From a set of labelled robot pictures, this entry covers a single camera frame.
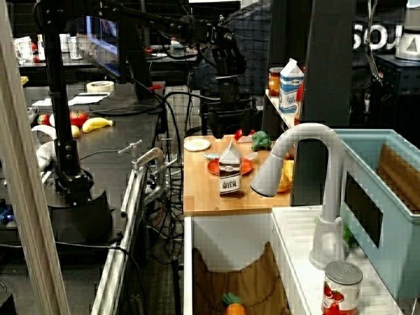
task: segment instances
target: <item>wooden countertop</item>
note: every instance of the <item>wooden countertop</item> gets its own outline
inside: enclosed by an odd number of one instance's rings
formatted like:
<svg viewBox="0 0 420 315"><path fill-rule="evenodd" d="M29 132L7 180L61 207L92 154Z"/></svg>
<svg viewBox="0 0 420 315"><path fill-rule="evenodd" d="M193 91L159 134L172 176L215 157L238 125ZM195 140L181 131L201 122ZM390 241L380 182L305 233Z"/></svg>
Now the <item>wooden countertop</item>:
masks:
<svg viewBox="0 0 420 315"><path fill-rule="evenodd" d="M191 152L184 149L184 216L197 215L237 215L250 213L268 213L273 207L288 207L289 193L277 194L274 198L262 197L249 187L253 174L263 164L269 151L258 151L257 159L253 160L253 169L242 177L240 199L221 198L219 194L219 176L207 169L209 160L206 153L221 154L232 140L234 146L245 157L252 153L251 143L236 143L234 136L216 139L213 136L191 136L192 139L205 139L210 147L205 151Z"/></svg>

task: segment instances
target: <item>wooden panel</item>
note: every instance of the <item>wooden panel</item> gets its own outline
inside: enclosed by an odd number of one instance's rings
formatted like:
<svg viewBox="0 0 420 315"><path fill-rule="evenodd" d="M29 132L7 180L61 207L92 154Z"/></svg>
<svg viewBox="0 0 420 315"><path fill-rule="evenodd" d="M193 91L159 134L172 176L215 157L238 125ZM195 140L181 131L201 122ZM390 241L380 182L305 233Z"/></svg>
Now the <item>wooden panel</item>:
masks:
<svg viewBox="0 0 420 315"><path fill-rule="evenodd" d="M242 156L252 153L251 143L237 144L233 136L216 139L212 136L192 136L208 140L211 145L205 151L190 152L184 149L184 215L233 215L251 213L269 213L273 207L289 206L289 194L277 194L274 198L266 198L256 194L249 187L253 174L263 164L269 151L258 151L253 161L253 170L242 177L240 199L226 199L219 195L219 176L211 174L207 169L209 160L205 153L221 154L231 140Z"/></svg>
<svg viewBox="0 0 420 315"><path fill-rule="evenodd" d="M0 1L0 151L35 296L42 314L70 310L11 39L6 3Z"/></svg>

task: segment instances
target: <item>white shelf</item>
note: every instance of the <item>white shelf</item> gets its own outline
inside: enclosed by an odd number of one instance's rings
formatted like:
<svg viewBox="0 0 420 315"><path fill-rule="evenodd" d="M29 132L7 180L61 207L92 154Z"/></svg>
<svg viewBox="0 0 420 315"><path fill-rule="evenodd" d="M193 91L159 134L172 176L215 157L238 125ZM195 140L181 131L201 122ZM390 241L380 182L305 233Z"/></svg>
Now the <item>white shelf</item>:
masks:
<svg viewBox="0 0 420 315"><path fill-rule="evenodd" d="M280 235L284 263L281 274L293 281L284 281L289 305L297 306L293 315L321 315L321 296L325 272L313 267L309 261L315 231L314 218L321 207L274 208L272 214ZM349 263L363 271L358 315L402 315L387 287L372 267L360 247L350 250Z"/></svg>
<svg viewBox="0 0 420 315"><path fill-rule="evenodd" d="M290 129L295 125L295 114L285 115L278 109L278 97L271 97L268 95L268 90L265 90L265 94L268 97L268 99L271 101L271 104L273 104L274 108L280 115L280 117L283 119L284 123L286 124L287 128Z"/></svg>

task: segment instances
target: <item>faucet spout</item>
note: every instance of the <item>faucet spout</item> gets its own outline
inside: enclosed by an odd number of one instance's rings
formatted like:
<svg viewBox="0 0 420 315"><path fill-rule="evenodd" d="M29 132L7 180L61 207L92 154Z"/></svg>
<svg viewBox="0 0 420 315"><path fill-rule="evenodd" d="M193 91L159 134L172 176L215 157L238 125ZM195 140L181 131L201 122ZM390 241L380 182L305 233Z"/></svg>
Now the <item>faucet spout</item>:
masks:
<svg viewBox="0 0 420 315"><path fill-rule="evenodd" d="M258 173L253 175L251 188L262 196L274 197L282 177L284 156L294 143L308 138L318 139L328 148L327 178L321 218L327 222L334 222L339 217L341 206L343 145L334 130L325 125L303 123L282 134L274 144L267 160L259 168Z"/></svg>

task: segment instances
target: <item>canned tomato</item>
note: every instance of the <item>canned tomato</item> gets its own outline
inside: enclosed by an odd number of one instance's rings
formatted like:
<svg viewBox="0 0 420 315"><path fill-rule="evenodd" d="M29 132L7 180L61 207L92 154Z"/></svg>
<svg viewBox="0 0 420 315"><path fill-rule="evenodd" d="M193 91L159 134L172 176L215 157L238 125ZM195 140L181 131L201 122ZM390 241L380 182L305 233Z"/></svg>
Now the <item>canned tomato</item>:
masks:
<svg viewBox="0 0 420 315"><path fill-rule="evenodd" d="M322 314L356 315L363 272L349 262L333 261L325 268Z"/></svg>

